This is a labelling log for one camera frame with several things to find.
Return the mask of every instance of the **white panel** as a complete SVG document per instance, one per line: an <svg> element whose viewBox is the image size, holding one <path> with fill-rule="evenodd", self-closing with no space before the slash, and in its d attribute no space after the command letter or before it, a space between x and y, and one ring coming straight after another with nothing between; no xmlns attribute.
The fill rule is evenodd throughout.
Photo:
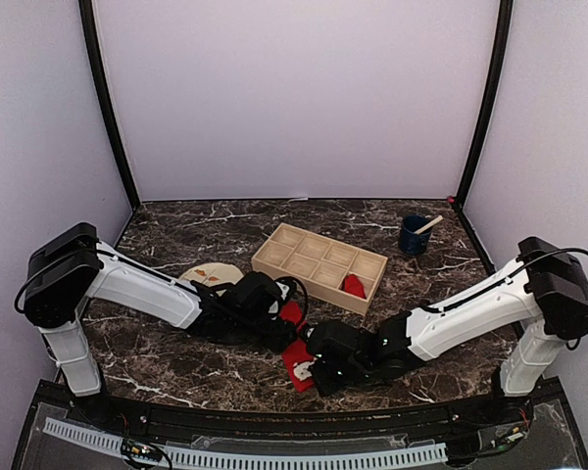
<svg viewBox="0 0 588 470"><path fill-rule="evenodd" d="M588 1L525 0L466 206L498 265L537 235L588 249ZM580 256L588 274L588 262ZM560 374L588 447L588 337Z"/></svg>
<svg viewBox="0 0 588 470"><path fill-rule="evenodd" d="M53 370L39 332L12 307L28 257L81 220L113 241L128 215L77 2L0 0L0 468Z"/></svg>
<svg viewBox="0 0 588 470"><path fill-rule="evenodd" d="M498 4L98 0L140 194L454 194Z"/></svg>

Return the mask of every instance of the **red cloth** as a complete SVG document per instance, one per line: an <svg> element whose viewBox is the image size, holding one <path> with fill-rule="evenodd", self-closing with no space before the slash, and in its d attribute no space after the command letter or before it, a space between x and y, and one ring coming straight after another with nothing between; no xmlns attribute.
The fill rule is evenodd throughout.
<svg viewBox="0 0 588 470"><path fill-rule="evenodd" d="M366 298L364 284L362 284L362 281L360 281L360 279L355 274L349 274L344 278L343 291L348 292L349 294L353 294L354 296L361 297L362 299Z"/></svg>
<svg viewBox="0 0 588 470"><path fill-rule="evenodd" d="M284 308L281 309L279 316L284 320L298 323L303 317L303 312L301 311L298 304L295 302L289 302ZM305 322L301 324L299 330L303 327L304 324ZM283 362L285 362L285 368L287 369L287 373L290 375L290 379L292 380L296 390L299 392L305 392L307 389L314 386L314 380L311 377L305 380L300 380L294 373L294 368L296 366L305 364L305 362L314 361L314 357L307 354L307 345L305 345L303 340L300 338L297 339L294 343L287 347L287 350L283 352L281 357L283 358Z"/></svg>

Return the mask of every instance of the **dark blue cup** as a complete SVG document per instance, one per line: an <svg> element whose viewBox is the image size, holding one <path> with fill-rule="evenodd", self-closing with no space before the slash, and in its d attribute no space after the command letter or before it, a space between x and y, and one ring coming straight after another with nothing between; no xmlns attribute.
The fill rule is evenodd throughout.
<svg viewBox="0 0 588 470"><path fill-rule="evenodd" d="M431 237L431 229L425 230L420 235L416 235L414 232L428 222L429 219L422 215L408 215L403 218L399 233L399 248L403 253L415 257L425 252Z"/></svg>

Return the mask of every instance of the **divided wooden organizer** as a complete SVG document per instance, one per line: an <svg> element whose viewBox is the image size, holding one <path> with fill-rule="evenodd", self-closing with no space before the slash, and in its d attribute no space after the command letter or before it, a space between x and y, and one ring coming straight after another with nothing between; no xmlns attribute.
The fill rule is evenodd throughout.
<svg viewBox="0 0 588 470"><path fill-rule="evenodd" d="M361 315L366 314L379 287L388 258L281 223L253 256L253 269L272 279L294 276L313 296ZM341 290L355 274L366 298Z"/></svg>

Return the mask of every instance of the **black pole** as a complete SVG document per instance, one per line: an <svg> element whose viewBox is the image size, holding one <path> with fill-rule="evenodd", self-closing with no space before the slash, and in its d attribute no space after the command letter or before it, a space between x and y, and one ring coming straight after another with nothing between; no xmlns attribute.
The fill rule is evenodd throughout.
<svg viewBox="0 0 588 470"><path fill-rule="evenodd" d="M472 136L472 143L470 144L470 150L468 151L462 181L458 188L458 194L455 197L455 201L460 208L466 203L468 191L470 191L470 185L472 184L474 174L477 171L477 165L479 164L479 157L481 156L483 143L486 140L488 125L490 124L490 117L492 116L494 101L497 97L497 89L499 88L503 59L508 44L510 23L512 22L512 5L513 0L501 0L499 5L499 19L497 20L497 29L494 36L494 45L492 47L492 57L490 58L490 69L488 70L486 87L483 92L479 118L477 119L477 126L474 129L474 135Z"/></svg>
<svg viewBox="0 0 588 470"><path fill-rule="evenodd" d="M111 94L107 86L107 77L105 76L105 69L102 62L102 54L100 53L100 43L98 42L98 33L96 32L96 21L94 18L94 9L91 0L78 0L80 6L80 20L82 21L82 32L85 36L85 45L87 47L87 55L89 56L89 66L91 67L91 75L94 79L94 86L98 95L98 104L102 118L105 121L107 128L107 135L109 143L114 153L114 159L120 172L120 178L124 186L124 191L130 202L130 206L135 211L139 205L139 195L137 194L137 187L135 181L130 173L128 166L128 159L126 152L120 138L120 130L118 122L116 121L116 114L111 102Z"/></svg>

